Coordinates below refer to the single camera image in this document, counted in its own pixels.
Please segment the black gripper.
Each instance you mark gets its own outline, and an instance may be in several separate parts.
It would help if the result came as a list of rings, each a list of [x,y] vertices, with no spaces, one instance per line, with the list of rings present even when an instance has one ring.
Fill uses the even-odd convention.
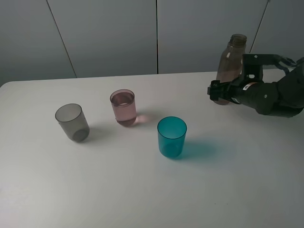
[[[228,82],[213,80],[208,87],[207,94],[211,101],[219,101],[221,99],[235,104],[241,104],[237,98],[243,94],[243,88],[257,82],[257,79],[248,76],[239,76],[233,81]]]

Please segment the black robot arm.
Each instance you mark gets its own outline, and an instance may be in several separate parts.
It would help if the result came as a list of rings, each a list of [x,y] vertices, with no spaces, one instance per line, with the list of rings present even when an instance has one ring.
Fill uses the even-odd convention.
[[[277,82],[263,81],[263,66],[274,65],[285,76]],[[304,60],[275,54],[244,54],[242,73],[230,82],[213,80],[208,87],[212,101],[223,99],[255,109],[258,114],[293,117],[304,109]]]

